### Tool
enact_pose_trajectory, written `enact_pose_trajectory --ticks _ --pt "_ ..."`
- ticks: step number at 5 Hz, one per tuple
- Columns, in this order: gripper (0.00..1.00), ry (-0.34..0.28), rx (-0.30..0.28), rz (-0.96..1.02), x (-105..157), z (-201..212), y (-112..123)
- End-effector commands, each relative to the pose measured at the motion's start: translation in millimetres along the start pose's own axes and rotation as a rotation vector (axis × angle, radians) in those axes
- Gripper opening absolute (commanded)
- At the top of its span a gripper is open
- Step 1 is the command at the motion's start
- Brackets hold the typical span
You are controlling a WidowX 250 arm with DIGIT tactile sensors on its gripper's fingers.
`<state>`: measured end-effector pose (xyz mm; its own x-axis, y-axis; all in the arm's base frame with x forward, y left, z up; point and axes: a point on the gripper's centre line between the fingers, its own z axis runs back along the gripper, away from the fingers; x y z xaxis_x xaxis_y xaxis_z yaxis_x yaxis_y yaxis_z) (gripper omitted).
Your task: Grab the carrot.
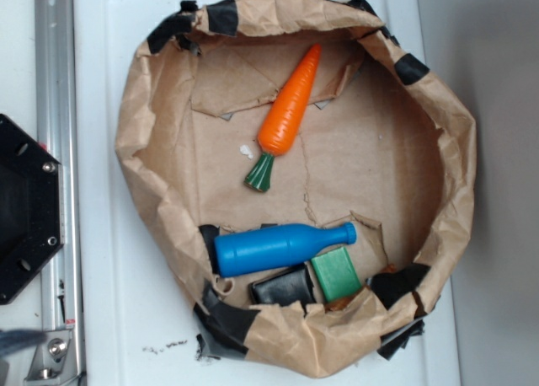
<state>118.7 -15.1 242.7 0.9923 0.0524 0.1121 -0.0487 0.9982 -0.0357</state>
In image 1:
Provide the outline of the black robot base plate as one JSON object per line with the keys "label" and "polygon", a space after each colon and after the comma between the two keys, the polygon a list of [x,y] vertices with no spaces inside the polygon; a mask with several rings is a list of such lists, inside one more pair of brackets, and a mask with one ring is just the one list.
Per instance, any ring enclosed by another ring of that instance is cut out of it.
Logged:
{"label": "black robot base plate", "polygon": [[10,304],[63,245],[61,165],[1,115],[1,304]]}

